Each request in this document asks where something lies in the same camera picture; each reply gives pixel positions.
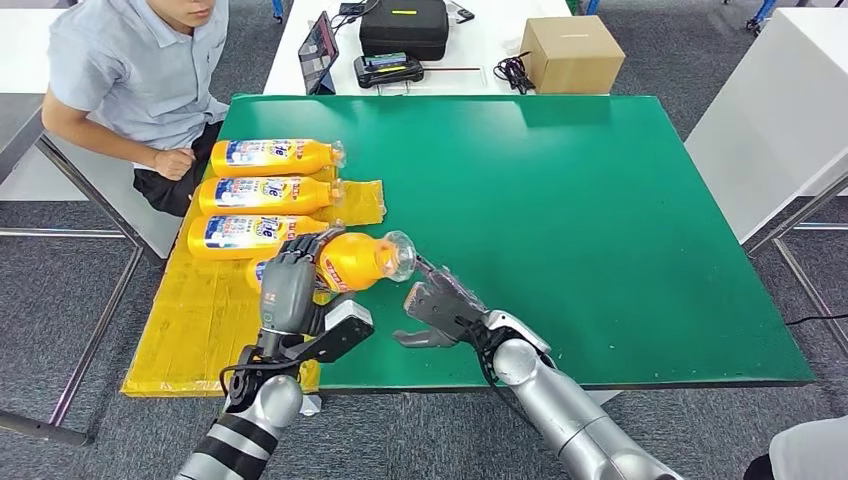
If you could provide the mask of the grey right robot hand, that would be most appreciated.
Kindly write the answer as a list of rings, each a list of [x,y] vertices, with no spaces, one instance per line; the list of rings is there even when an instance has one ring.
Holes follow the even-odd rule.
[[[409,333],[396,330],[392,337],[405,348],[449,348],[470,342],[469,325],[486,312],[484,304],[445,266],[436,266],[421,254],[416,268],[424,280],[415,282],[403,304],[406,314],[429,326]]]

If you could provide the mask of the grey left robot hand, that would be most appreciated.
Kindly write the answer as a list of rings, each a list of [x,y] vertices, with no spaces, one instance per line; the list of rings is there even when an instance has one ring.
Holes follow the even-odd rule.
[[[263,272],[260,322],[264,331],[315,336],[325,330],[325,316],[351,293],[338,294],[325,305],[313,301],[316,262],[324,247],[345,232],[332,227],[321,233],[299,235],[283,243]]]

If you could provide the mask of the person's right hand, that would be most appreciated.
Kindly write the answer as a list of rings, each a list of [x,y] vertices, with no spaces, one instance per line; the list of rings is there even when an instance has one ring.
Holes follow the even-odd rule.
[[[158,150],[153,157],[152,168],[168,180],[180,180],[192,167],[194,152],[188,148]]]

